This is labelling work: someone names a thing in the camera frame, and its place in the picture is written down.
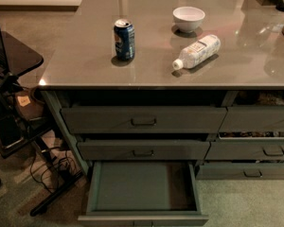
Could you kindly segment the drawer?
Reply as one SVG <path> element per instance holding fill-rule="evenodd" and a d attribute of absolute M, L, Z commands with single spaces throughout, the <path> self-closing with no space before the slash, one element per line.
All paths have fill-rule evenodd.
<path fill-rule="evenodd" d="M 86 212 L 88 227 L 197 227 L 201 211 L 190 161 L 96 162 Z"/>
<path fill-rule="evenodd" d="M 205 156 L 208 161 L 284 160 L 284 137 L 219 133 Z"/>
<path fill-rule="evenodd" d="M 202 160 L 210 144 L 197 140 L 88 140 L 77 147 L 84 160 Z"/>
<path fill-rule="evenodd" d="M 220 132 L 284 131 L 284 106 L 228 107 Z"/>
<path fill-rule="evenodd" d="M 199 180 L 284 180 L 284 164 L 206 164 L 196 168 Z"/>
<path fill-rule="evenodd" d="M 72 133 L 212 133 L 225 108 L 197 106 L 77 106 L 61 109 Z"/>

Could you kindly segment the blue soda can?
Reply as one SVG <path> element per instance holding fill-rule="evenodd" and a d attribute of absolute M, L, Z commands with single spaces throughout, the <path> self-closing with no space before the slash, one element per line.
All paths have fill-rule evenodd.
<path fill-rule="evenodd" d="M 122 61 L 129 61 L 134 58 L 134 27 L 127 19 L 118 19 L 114 25 L 115 52 Z"/>

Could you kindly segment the white plastic bottle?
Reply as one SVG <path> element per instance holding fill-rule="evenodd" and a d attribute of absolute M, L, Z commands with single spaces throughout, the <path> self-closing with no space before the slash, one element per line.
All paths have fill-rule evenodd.
<path fill-rule="evenodd" d="M 216 35 L 207 35 L 185 47 L 172 63 L 174 70 L 191 69 L 218 53 L 221 41 Z"/>

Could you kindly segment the white ceramic bowl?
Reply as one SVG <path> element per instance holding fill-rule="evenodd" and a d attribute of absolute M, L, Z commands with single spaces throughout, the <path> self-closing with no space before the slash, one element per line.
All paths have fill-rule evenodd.
<path fill-rule="evenodd" d="M 205 13 L 194 7 L 179 7 L 172 13 L 174 24 L 185 33 L 197 29 L 203 22 Z"/>

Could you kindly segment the brown bag with label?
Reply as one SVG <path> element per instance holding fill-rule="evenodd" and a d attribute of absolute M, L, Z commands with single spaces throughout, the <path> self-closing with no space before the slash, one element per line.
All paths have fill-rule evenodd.
<path fill-rule="evenodd" d="M 16 110 L 25 120 L 44 115 L 44 100 L 38 88 L 29 88 L 15 94 Z"/>

